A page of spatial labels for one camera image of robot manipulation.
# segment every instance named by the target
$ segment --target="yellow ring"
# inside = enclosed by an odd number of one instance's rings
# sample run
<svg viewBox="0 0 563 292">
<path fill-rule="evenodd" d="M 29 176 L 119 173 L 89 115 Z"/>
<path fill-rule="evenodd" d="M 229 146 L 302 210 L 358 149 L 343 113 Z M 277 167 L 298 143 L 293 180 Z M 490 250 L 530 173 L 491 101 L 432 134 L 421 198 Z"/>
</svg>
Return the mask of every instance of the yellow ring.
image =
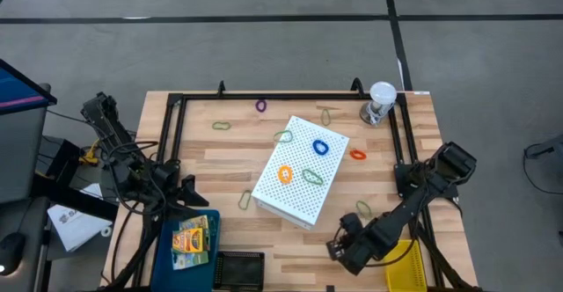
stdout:
<svg viewBox="0 0 563 292">
<path fill-rule="evenodd" d="M 283 172 L 287 171 L 288 172 L 288 177 L 285 178 L 283 176 Z M 288 165 L 282 165 L 280 167 L 280 170 L 278 171 L 278 179 L 283 183 L 283 184 L 288 184 L 289 182 L 291 182 L 291 180 L 293 179 L 293 171 L 291 170 L 291 168 Z"/>
</svg>

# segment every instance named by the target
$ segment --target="white paper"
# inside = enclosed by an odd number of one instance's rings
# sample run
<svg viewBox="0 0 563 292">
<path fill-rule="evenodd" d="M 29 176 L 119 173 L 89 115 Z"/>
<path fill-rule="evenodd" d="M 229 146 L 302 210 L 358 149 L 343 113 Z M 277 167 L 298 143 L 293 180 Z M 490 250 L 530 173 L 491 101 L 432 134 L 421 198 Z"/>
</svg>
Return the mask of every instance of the white paper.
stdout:
<svg viewBox="0 0 563 292">
<path fill-rule="evenodd" d="M 90 196 L 96 194 L 98 198 L 102 198 L 102 192 L 98 183 L 87 186 L 81 192 Z M 105 227 L 112 224 L 112 222 L 105 219 L 90 216 L 61 205 L 53 206 L 47 210 L 47 213 L 67 252 L 75 251 Z"/>
</svg>

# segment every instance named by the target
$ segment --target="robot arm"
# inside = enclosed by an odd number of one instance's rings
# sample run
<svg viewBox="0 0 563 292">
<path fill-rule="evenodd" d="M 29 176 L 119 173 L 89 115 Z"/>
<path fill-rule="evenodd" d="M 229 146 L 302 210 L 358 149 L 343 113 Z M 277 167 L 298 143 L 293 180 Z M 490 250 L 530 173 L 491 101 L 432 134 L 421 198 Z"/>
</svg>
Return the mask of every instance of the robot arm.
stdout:
<svg viewBox="0 0 563 292">
<path fill-rule="evenodd" d="M 381 260 L 395 248 L 403 227 L 417 218 L 436 196 L 452 185 L 466 182 L 475 171 L 476 162 L 455 143 L 445 143 L 429 160 L 407 173 L 407 180 L 416 190 L 390 213 L 374 218 L 365 227 L 355 213 L 340 219 L 346 234 L 326 243 L 331 259 L 338 260 L 355 275 L 370 259 Z"/>
</svg>

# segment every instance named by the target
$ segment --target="green ring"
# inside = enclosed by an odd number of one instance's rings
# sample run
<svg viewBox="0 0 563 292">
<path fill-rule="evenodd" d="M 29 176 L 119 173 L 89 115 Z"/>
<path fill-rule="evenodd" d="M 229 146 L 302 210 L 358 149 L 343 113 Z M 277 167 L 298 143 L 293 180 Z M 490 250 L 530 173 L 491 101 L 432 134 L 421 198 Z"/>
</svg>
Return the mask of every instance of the green ring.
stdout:
<svg viewBox="0 0 563 292">
<path fill-rule="evenodd" d="M 325 122 L 325 117 L 324 117 L 325 114 L 326 114 L 326 117 L 328 118 L 328 122 Z M 323 125 L 325 125 L 325 126 L 328 126 L 328 125 L 330 125 L 330 124 L 333 122 L 333 120 L 331 120 L 331 114 L 328 113 L 328 110 L 327 110 L 326 108 L 325 108 L 325 109 L 323 110 L 323 112 L 320 114 L 320 122 L 322 122 Z"/>
<path fill-rule="evenodd" d="M 363 212 L 362 209 L 360 208 L 359 204 L 362 204 L 363 206 L 365 206 L 366 208 L 368 208 L 369 211 L 369 215 L 366 216 Z M 355 203 L 355 207 L 358 208 L 358 213 L 360 213 L 360 216 L 365 218 L 365 219 L 371 219 L 371 208 L 369 207 L 368 203 L 364 202 L 364 201 L 358 201 Z"/>
<path fill-rule="evenodd" d="M 248 195 L 248 200 L 246 200 L 246 205 L 245 205 L 244 207 L 242 207 L 242 206 L 240 206 L 240 202 L 243 201 L 243 199 L 244 199 L 244 197 L 245 197 L 245 194 L 247 194 L 247 193 L 249 194 L 249 195 Z M 250 197 L 251 197 L 251 196 L 250 196 L 250 193 L 251 193 L 250 190 L 245 190 L 245 191 L 243 192 L 243 194 L 240 195 L 240 200 L 238 200 L 238 208 L 240 208 L 240 209 L 242 209 L 242 210 L 246 210 L 246 209 L 248 208 L 248 203 L 250 202 Z"/>
<path fill-rule="evenodd" d="M 230 123 L 228 121 L 216 121 L 211 125 L 214 130 L 229 130 Z"/>
<path fill-rule="evenodd" d="M 312 179 L 307 179 L 307 175 L 305 174 L 306 172 L 308 172 L 310 175 L 312 175 L 313 177 L 317 178 L 317 180 L 312 180 Z M 301 176 L 303 177 L 303 179 L 309 183 L 312 183 L 314 185 L 317 186 L 322 186 L 323 183 L 325 183 L 323 181 L 323 178 L 319 177 L 319 175 L 315 172 L 312 172 L 309 169 L 304 169 L 303 171 L 301 171 Z"/>
<path fill-rule="evenodd" d="M 283 134 L 289 134 L 289 139 L 288 140 L 275 140 L 275 137 L 277 135 L 283 135 Z M 291 142 L 293 140 L 293 133 L 291 132 L 291 130 L 282 130 L 281 132 L 277 132 L 274 134 L 274 141 L 275 142 Z"/>
</svg>

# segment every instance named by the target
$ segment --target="metal bracket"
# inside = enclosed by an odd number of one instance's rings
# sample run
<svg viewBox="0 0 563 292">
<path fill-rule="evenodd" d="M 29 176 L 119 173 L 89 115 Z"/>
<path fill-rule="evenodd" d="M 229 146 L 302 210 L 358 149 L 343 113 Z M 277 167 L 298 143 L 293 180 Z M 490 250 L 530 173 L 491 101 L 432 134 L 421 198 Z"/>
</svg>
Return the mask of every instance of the metal bracket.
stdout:
<svg viewBox="0 0 563 292">
<path fill-rule="evenodd" d="M 217 96 L 219 98 L 223 97 L 223 91 L 225 91 L 225 82 L 221 81 L 219 82 L 219 88 L 217 89 Z"/>
<path fill-rule="evenodd" d="M 354 81 L 352 81 L 352 87 L 350 88 L 350 91 L 356 91 L 356 90 L 358 90 L 360 96 L 363 96 L 365 94 L 363 92 L 362 81 L 360 81 L 359 78 L 355 78 Z"/>
<path fill-rule="evenodd" d="M 184 94 L 182 93 L 170 93 L 168 94 L 168 99 L 166 100 L 166 106 L 173 106 L 174 104 L 178 103 Z"/>
</svg>

